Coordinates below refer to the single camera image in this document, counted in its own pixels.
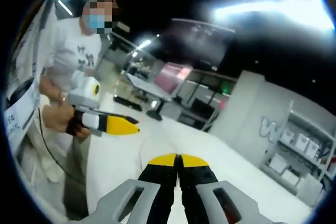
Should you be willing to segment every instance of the black cable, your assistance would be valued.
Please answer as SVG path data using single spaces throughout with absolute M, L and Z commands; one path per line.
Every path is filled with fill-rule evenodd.
M 82 181 L 80 181 L 79 179 L 73 177 L 72 175 L 70 175 L 65 169 L 63 169 L 63 167 L 59 164 L 59 162 L 54 158 L 53 154 L 51 153 L 51 151 L 48 148 L 48 145 L 46 143 L 46 140 L 44 139 L 43 136 L 43 131 L 42 131 L 42 122 L 41 122 L 41 111 L 40 108 L 38 108 L 38 119 L 39 119 L 39 126 L 40 126 L 40 130 L 41 130 L 41 136 L 44 142 L 44 145 L 46 146 L 48 153 L 51 155 L 51 157 L 53 158 L 53 160 L 56 162 L 56 164 L 64 171 L 64 173 L 69 177 L 72 178 L 73 180 L 75 180 L 76 182 L 80 183 L 80 184 L 84 184 Z

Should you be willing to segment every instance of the yellow circular part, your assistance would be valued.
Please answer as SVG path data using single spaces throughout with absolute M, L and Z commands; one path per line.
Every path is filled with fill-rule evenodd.
M 93 89 L 93 95 L 97 95 L 99 93 L 99 85 L 96 84 Z

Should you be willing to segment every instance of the pink monitor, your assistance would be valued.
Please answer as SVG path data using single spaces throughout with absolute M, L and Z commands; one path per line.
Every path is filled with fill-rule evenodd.
M 167 63 L 156 76 L 154 83 L 168 94 L 173 94 L 191 73 L 192 67 Z

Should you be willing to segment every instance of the white table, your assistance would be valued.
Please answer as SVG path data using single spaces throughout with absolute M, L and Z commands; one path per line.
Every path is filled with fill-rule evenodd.
M 154 157 L 167 153 L 186 153 L 209 163 L 218 180 L 226 180 L 254 199 L 259 211 L 272 221 L 301 224 L 310 208 L 271 178 L 228 147 L 224 141 L 187 125 L 163 117 L 155 121 L 144 113 L 114 103 L 106 93 L 101 110 L 127 114 L 139 123 L 135 135 L 92 136 L 87 164 L 87 202 L 89 213 L 98 200 L 129 178 L 137 179 L 142 168 Z M 169 223 L 187 223 L 176 188 Z

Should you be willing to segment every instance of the dark ceiling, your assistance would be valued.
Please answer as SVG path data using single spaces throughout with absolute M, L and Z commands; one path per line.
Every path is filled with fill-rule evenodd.
M 139 44 L 139 38 L 162 33 L 171 18 L 211 23 L 209 10 L 253 1 L 256 0 L 117 0 L 122 10 L 120 20 L 131 28 L 129 33 L 118 33 Z M 320 33 L 258 13 L 223 25 L 235 29 L 238 39 L 226 53 L 219 72 L 232 77 L 238 77 L 243 69 L 261 73 L 268 81 L 302 94 L 336 114 L 334 31 Z M 155 56 L 164 58 L 159 52 Z

